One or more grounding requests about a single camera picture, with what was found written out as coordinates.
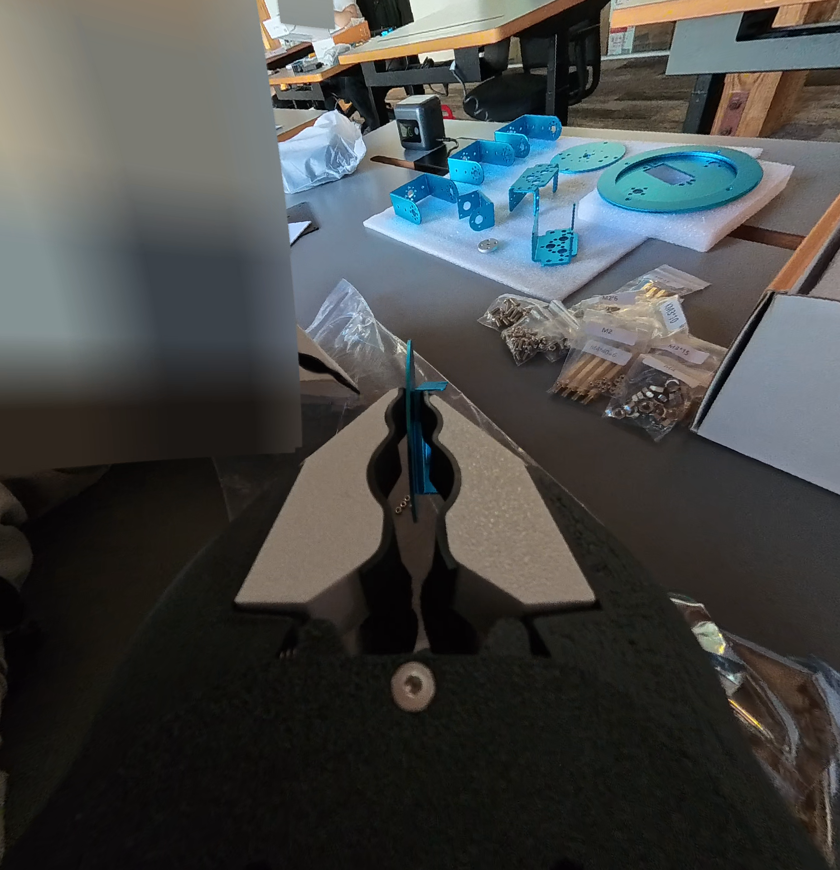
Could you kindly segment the white plastic bag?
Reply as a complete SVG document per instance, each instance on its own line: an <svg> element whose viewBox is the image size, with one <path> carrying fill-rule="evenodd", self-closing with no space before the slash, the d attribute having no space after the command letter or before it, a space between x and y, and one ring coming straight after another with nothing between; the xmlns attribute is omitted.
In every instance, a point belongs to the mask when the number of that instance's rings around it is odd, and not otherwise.
<svg viewBox="0 0 840 870"><path fill-rule="evenodd" d="M360 125L337 111L322 114L278 147L286 194L353 174L367 153Z"/></svg>

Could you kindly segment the white foam block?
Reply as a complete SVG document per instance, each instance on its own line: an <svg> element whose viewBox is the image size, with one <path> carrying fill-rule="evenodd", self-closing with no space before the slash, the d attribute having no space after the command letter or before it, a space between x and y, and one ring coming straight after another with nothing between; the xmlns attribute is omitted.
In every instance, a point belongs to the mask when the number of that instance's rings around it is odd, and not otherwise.
<svg viewBox="0 0 840 870"><path fill-rule="evenodd" d="M752 156L744 149L735 150ZM790 181L794 166L756 159L763 168L760 184L746 196L719 208L681 214L631 212L605 202L597 185L578 204L578 223L707 252L773 201Z"/></svg>

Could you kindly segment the wooden office table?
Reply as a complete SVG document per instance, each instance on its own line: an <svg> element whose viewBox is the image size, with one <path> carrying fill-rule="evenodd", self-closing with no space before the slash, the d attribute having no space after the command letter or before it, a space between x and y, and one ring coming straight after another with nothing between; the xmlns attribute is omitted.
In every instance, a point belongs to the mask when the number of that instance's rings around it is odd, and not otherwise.
<svg viewBox="0 0 840 870"><path fill-rule="evenodd" d="M404 84L479 82L480 49L505 38L548 38L545 114L567 123L570 74L569 38L587 21L599 25L603 1L473 1L455 2L391 34L372 38L339 57L343 66L360 65L371 89ZM385 72L389 60L452 51L459 76L443 71Z"/></svg>
<svg viewBox="0 0 840 870"><path fill-rule="evenodd" d="M266 52L271 102L278 110L331 109L326 86L360 71L358 63L326 64L312 51L310 42Z"/></svg>
<svg viewBox="0 0 840 870"><path fill-rule="evenodd" d="M812 71L840 70L838 2L611 2L610 29L674 24L666 74L695 76L685 134L755 138L786 125Z"/></svg>

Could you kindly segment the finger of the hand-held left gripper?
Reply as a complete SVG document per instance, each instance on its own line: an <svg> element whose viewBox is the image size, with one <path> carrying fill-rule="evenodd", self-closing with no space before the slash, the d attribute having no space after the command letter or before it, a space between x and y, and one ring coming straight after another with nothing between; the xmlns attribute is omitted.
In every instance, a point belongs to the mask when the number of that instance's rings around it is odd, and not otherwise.
<svg viewBox="0 0 840 870"><path fill-rule="evenodd" d="M353 378L301 326L297 327L297 351L303 396L361 395Z"/></svg>

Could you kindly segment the orange cardboard box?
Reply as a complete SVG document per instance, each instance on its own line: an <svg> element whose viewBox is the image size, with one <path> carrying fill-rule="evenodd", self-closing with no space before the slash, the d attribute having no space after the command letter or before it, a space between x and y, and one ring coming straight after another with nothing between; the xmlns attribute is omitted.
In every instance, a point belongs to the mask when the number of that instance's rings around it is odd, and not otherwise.
<svg viewBox="0 0 840 870"><path fill-rule="evenodd" d="M731 344L691 430L840 496L840 193Z"/></svg>

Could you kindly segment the blue round-end metal bracket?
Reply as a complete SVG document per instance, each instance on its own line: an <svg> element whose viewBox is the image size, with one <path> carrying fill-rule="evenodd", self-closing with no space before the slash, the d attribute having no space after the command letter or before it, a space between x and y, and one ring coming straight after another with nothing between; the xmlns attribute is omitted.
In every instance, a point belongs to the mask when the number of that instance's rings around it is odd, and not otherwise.
<svg viewBox="0 0 840 870"><path fill-rule="evenodd" d="M562 135L560 119L550 115L524 114L494 132L494 141L510 146L516 159L527 158L531 142L554 142Z"/></svg>
<svg viewBox="0 0 840 870"><path fill-rule="evenodd" d="M458 187L449 179L421 173L393 190L390 194L391 205L397 217L414 225L423 222L419 208L420 202L427 198L444 201L456 205L458 203Z"/></svg>
<svg viewBox="0 0 840 870"><path fill-rule="evenodd" d="M448 156L449 179L456 184L480 186L486 165L510 167L516 160L511 145L498 141L475 140Z"/></svg>

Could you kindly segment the white foam sheet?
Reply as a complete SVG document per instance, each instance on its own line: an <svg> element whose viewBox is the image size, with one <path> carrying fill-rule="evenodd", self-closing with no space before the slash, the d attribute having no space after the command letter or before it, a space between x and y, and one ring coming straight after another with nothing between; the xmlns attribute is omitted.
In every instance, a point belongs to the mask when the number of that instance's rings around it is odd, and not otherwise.
<svg viewBox="0 0 840 870"><path fill-rule="evenodd" d="M495 226L489 230L473 231L468 221L457 216L456 205L434 198L419 204L421 225L397 217L392 207L368 218L364 225L523 295L564 300L644 242L655 240L578 223L577 210L576 258L567 266L541 266L531 261L533 198L526 197L509 212L510 185L525 169L547 162L568 147L591 141L597 140L575 136L561 137L555 143L534 140L529 156L517 159L513 166L484 167L480 191L495 206ZM543 234L569 227L572 205L579 204L596 189L601 174L601 171L562 173L556 193L545 187L540 193L539 231ZM499 249L491 254L479 253L478 243L490 237L500 243Z"/></svg>

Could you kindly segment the blue perforated mounting bracket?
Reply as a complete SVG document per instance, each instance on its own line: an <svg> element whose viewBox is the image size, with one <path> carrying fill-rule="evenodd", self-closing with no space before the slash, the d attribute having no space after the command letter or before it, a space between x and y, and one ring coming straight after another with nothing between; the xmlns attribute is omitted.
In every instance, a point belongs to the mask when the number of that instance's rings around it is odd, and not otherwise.
<svg viewBox="0 0 840 870"><path fill-rule="evenodd" d="M419 386L415 386L416 389L416 399L417 399L417 410L419 411L419 418L422 424L422 432L423 432L423 442L424 442L424 484L423 484L423 493L421 495L431 495L438 493L435 482L432 477L432 473L436 471L435 463L433 459L433 451L432 445L429 441L427 434L425 434L424 430L424 413L427 411L428 403L427 396L430 393L438 393L444 392L448 386L448 382L445 380L440 381L430 381L424 382Z"/></svg>

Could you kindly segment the blue perforated round plate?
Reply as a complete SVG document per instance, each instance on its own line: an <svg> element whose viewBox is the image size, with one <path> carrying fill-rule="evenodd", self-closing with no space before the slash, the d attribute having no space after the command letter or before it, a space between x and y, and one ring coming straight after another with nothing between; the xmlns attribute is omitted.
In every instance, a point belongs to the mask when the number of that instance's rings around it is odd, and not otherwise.
<svg viewBox="0 0 840 870"><path fill-rule="evenodd" d="M606 169L622 160L626 152L625 144L619 141L592 141L568 147L549 162L560 172L578 174Z"/></svg>

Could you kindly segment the pile of small hardware bags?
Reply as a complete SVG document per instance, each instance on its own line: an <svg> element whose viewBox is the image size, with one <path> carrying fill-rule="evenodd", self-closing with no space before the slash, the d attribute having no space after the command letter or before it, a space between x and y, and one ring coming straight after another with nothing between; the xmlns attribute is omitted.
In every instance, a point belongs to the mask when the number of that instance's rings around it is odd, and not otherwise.
<svg viewBox="0 0 840 870"><path fill-rule="evenodd" d="M691 332L684 310L686 297L709 286L663 265L571 306L505 293L478 321L498 333L515 364L562 364L550 394L604 401L606 419L657 442L691 421L727 354Z"/></svg>

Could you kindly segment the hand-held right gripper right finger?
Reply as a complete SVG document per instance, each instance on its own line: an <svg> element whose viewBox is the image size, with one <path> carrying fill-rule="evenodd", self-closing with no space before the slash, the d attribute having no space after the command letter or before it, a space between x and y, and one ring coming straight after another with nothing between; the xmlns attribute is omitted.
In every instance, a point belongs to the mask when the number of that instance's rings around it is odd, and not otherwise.
<svg viewBox="0 0 840 870"><path fill-rule="evenodd" d="M594 606L597 597L528 466L441 398L434 444L455 473L444 502L452 608L477 631L504 618Z"/></svg>

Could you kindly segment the grey device with display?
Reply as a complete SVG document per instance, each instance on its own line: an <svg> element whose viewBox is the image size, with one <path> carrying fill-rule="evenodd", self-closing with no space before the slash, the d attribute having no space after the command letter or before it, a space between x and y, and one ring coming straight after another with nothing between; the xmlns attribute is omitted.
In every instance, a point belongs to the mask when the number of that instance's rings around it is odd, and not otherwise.
<svg viewBox="0 0 840 870"><path fill-rule="evenodd" d="M396 129L405 150L435 150L446 139L442 103L437 95L412 95L394 107Z"/></svg>

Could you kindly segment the blue long metal bracket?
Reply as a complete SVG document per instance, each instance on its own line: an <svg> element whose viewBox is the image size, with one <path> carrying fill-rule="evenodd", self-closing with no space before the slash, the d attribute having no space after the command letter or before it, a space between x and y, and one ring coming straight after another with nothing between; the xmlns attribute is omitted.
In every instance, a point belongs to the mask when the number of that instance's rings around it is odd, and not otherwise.
<svg viewBox="0 0 840 870"><path fill-rule="evenodd" d="M508 190L509 212L513 212L527 195L532 194L534 198L533 211L534 214L538 214L540 190L548 184L552 184L552 191L556 193L558 176L559 164L555 161L535 164L524 170Z"/></svg>

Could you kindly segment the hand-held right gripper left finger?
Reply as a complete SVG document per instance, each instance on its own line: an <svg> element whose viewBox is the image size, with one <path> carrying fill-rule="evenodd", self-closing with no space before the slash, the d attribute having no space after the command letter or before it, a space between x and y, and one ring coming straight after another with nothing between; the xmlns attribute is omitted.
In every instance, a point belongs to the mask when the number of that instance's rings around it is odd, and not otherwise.
<svg viewBox="0 0 840 870"><path fill-rule="evenodd" d="M332 623L358 649L403 649L400 488L404 391L393 389L306 458L234 599Z"/></svg>

